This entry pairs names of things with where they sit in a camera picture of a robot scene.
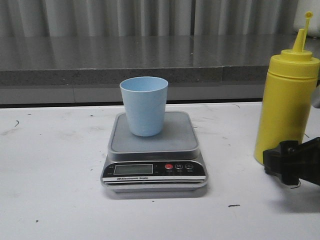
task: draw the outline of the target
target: plastic cup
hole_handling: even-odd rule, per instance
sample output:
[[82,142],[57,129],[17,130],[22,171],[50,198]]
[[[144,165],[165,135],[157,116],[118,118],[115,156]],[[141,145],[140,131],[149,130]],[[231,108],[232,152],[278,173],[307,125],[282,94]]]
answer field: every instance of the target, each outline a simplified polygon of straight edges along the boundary
[[139,76],[120,83],[122,100],[130,131],[149,137],[164,126],[168,82],[160,77]]

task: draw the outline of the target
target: gray countertop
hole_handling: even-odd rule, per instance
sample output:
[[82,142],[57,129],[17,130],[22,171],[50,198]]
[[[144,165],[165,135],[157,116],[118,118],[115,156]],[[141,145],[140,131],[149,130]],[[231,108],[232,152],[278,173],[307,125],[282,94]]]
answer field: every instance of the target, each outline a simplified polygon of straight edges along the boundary
[[[175,90],[169,100],[261,98],[270,57],[290,49],[294,39],[294,34],[0,37],[0,104],[121,101],[118,84],[136,76],[167,79]],[[308,38],[305,48],[320,57],[319,39]],[[222,94],[217,87],[225,86],[259,90]],[[202,96],[190,93],[195,87]],[[200,90],[207,87],[221,94]],[[179,95],[186,88],[187,97]],[[114,96],[101,95],[110,89]],[[47,91],[45,98],[37,100],[35,91]],[[56,100],[52,91],[58,91]]]

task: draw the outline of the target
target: white table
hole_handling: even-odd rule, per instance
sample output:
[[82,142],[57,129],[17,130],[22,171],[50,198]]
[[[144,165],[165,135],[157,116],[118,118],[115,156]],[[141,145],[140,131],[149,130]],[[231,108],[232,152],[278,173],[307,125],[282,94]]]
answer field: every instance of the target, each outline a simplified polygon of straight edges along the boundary
[[[196,127],[209,174],[201,197],[106,193],[100,174],[122,106],[1,109],[0,239],[320,238],[320,187],[291,189],[253,157],[259,102],[166,109],[188,112]],[[312,108],[309,139],[319,123]]]

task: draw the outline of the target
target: scale weighing platform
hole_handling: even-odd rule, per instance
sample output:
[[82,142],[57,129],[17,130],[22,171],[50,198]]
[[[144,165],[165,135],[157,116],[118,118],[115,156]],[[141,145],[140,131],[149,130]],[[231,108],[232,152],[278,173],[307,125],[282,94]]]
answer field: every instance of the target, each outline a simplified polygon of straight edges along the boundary
[[142,137],[129,130],[125,113],[116,116],[101,174],[115,192],[193,191],[208,173],[189,115],[167,111],[162,131]]

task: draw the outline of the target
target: black mark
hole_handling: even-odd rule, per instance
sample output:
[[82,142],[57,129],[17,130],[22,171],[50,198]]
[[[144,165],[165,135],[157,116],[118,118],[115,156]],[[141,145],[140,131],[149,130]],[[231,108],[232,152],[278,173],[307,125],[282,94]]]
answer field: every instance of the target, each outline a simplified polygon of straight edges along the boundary
[[301,187],[301,182],[299,180],[299,183],[298,183],[298,186],[293,186],[293,187],[290,187],[291,189],[297,189],[297,188],[300,188]]
[[240,108],[240,106],[239,106],[239,105],[237,105],[237,104],[232,104],[232,105],[235,105],[235,106],[237,106],[238,108]]

